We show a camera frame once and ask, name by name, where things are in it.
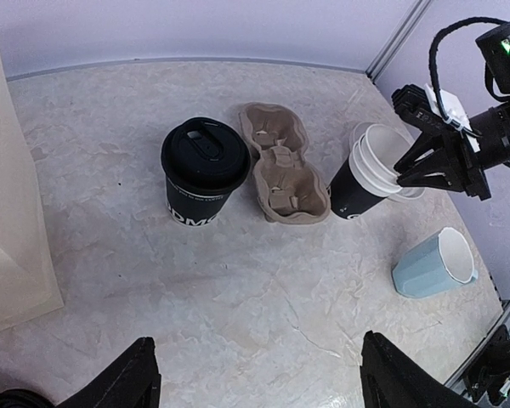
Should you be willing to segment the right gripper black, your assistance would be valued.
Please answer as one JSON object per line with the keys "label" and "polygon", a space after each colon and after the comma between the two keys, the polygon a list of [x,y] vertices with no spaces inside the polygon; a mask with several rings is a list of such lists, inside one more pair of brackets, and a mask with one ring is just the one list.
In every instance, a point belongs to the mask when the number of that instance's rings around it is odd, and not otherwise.
{"label": "right gripper black", "polygon": [[450,127],[442,127],[440,134],[421,132],[394,170],[403,187],[463,192],[480,200],[491,198],[485,172],[468,138]]}

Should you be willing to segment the stack of paper cups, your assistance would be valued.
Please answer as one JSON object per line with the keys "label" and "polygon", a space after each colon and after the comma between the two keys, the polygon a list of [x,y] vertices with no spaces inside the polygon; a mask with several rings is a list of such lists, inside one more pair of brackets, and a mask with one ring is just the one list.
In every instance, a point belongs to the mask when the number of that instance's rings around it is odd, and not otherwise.
{"label": "stack of paper cups", "polygon": [[386,125],[361,122],[348,145],[348,158],[328,187],[331,210],[338,217],[357,218],[385,199],[406,203],[423,196],[422,187],[399,186],[394,170],[412,145],[410,137]]}

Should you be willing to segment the black paper coffee cup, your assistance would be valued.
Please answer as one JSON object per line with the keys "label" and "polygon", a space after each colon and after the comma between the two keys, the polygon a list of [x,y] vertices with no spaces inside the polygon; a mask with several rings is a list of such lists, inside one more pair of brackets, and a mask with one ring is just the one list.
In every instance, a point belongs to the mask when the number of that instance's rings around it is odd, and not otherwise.
{"label": "black paper coffee cup", "polygon": [[172,218],[188,227],[202,227],[210,224],[219,214],[230,195],[244,181],[232,184],[224,190],[211,190],[207,194],[193,192],[175,184],[169,176],[165,177],[167,191],[167,209]]}

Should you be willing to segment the black plastic cup lid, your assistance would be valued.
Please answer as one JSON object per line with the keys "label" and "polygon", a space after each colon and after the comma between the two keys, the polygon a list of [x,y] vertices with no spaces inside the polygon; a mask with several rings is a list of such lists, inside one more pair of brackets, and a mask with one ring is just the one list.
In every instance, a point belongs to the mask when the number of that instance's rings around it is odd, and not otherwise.
{"label": "black plastic cup lid", "polygon": [[211,118],[193,117],[165,137],[161,165],[167,177],[181,188],[217,196],[244,183],[251,156],[232,127]]}

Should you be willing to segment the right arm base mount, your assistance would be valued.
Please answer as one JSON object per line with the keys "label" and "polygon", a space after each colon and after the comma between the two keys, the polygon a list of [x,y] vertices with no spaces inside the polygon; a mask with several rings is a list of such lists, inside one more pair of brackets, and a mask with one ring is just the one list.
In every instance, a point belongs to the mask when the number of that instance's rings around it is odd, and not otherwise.
{"label": "right arm base mount", "polygon": [[505,325],[497,328],[481,353],[467,367],[467,392],[474,403],[488,394],[490,403],[499,406],[506,398],[502,391],[510,378],[510,336]]}

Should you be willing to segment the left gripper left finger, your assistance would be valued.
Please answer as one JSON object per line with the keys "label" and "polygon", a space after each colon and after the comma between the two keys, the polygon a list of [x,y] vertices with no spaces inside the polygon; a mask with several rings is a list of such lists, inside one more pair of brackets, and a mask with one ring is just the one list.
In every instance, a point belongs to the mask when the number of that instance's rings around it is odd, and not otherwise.
{"label": "left gripper left finger", "polygon": [[59,405],[66,408],[157,408],[161,379],[155,341],[151,337],[140,337],[86,387]]}

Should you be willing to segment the stack of black lids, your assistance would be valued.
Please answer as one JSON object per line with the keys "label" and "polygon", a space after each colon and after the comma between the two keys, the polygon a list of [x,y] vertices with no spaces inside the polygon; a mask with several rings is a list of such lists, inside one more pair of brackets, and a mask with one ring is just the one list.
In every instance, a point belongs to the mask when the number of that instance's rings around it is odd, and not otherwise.
{"label": "stack of black lids", "polygon": [[0,408],[54,408],[54,404],[36,392],[17,388],[0,393]]}

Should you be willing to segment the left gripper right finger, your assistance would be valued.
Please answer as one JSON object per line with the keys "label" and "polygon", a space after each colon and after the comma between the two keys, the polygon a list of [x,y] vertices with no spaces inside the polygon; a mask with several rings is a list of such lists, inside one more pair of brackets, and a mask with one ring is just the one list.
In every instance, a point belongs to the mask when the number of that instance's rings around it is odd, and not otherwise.
{"label": "left gripper right finger", "polygon": [[474,407],[428,375],[383,334],[369,331],[361,351],[360,380],[366,407]]}

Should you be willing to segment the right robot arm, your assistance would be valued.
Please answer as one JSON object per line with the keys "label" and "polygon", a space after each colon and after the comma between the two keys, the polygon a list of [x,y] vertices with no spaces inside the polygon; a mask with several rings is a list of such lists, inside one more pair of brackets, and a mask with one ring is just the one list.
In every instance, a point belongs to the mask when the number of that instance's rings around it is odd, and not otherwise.
{"label": "right robot arm", "polygon": [[[440,86],[437,52],[446,36],[477,23],[494,25],[476,44],[485,61],[485,88],[499,104],[468,117],[459,100]],[[498,165],[510,168],[510,21],[471,17],[447,26],[431,42],[428,67],[430,85],[405,85],[392,95],[395,113],[421,132],[394,164],[397,183],[488,200],[486,170]]]}

